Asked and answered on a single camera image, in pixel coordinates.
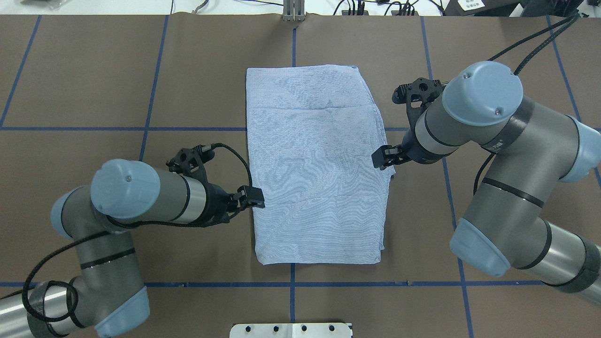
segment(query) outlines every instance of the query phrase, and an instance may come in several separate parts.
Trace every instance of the striped fabric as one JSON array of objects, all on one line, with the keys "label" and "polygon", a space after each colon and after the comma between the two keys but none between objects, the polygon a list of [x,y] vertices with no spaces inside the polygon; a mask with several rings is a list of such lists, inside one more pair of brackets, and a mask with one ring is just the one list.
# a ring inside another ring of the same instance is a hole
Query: striped fabric
[{"label": "striped fabric", "polygon": [[248,69],[246,118],[259,262],[379,262],[394,169],[371,163],[386,135],[358,68]]}]

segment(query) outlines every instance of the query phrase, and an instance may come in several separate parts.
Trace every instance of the folded towel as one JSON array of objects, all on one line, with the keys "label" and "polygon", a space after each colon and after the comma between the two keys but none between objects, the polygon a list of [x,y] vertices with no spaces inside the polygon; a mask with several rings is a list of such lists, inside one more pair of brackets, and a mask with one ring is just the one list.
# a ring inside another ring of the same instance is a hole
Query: folded towel
[{"label": "folded towel", "polygon": [[358,68],[248,69],[246,118],[259,262],[379,262],[394,169],[371,162],[386,135]]}]

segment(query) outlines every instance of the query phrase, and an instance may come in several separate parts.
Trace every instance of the light blue joint cap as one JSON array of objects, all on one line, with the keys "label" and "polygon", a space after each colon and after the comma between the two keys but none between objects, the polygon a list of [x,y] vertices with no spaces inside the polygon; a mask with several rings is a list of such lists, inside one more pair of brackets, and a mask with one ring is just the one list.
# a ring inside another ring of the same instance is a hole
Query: light blue joint cap
[{"label": "light blue joint cap", "polygon": [[160,192],[156,170],[140,161],[111,159],[92,179],[94,207],[105,215],[128,219],[148,211]]},{"label": "light blue joint cap", "polygon": [[99,337],[110,338],[140,326],[148,316],[150,316],[150,305],[144,286],[94,328]]},{"label": "light blue joint cap", "polygon": [[578,129],[578,154],[572,169],[560,179],[560,182],[577,182],[588,175],[588,172],[601,162],[601,134],[593,128],[582,124],[574,117],[570,118]]},{"label": "light blue joint cap", "polygon": [[65,231],[65,228],[63,227],[63,207],[65,206],[67,198],[71,196],[73,191],[76,191],[79,188],[81,187],[75,188],[61,196],[61,198],[57,199],[56,202],[54,202],[52,209],[50,210],[50,223],[52,223],[52,227],[54,228],[54,230],[56,230],[56,232],[58,232],[59,235],[61,235],[61,237],[64,237],[66,239],[73,239],[73,237],[69,236],[69,234]]},{"label": "light blue joint cap", "polygon": [[494,61],[469,66],[442,92],[442,105],[450,116],[478,127],[508,120],[522,99],[520,79],[509,67]]},{"label": "light blue joint cap", "polygon": [[504,275],[511,267],[495,244],[464,218],[459,220],[450,247],[457,257],[495,277]]}]

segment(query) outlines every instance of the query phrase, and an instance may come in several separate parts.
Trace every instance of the brown table surface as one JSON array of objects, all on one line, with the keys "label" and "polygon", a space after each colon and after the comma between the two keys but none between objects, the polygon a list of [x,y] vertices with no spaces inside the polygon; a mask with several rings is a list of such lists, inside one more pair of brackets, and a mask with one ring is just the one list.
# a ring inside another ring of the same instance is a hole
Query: brown table surface
[{"label": "brown table surface", "polygon": [[[557,18],[258,16],[0,17],[0,294],[67,243],[50,226],[54,201],[112,158],[162,167],[181,147],[223,142],[246,156],[248,67],[359,66],[388,141],[408,123],[393,89],[449,80]],[[520,74],[525,94],[601,128],[601,19],[581,19]],[[515,68],[541,39],[499,62]],[[257,262],[250,212],[207,229],[133,231],[150,318],[123,337],[227,337],[235,323],[352,322],[355,337],[598,337],[601,310],[517,270],[494,279],[448,248],[486,153],[397,167],[385,247],[375,265]],[[234,156],[211,182],[245,182]],[[542,216],[601,243],[598,171],[560,184]],[[74,251],[42,280],[78,275]],[[72,337],[95,337],[85,329]]]}]

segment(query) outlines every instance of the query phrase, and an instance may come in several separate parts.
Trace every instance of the sticker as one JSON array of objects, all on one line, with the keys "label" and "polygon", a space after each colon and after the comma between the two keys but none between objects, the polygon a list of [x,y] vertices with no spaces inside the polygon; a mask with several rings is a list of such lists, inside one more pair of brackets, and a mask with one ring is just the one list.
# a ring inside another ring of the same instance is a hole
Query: sticker
[{"label": "sticker", "polygon": [[471,11],[484,7],[482,0],[457,0],[457,2],[464,11]]}]

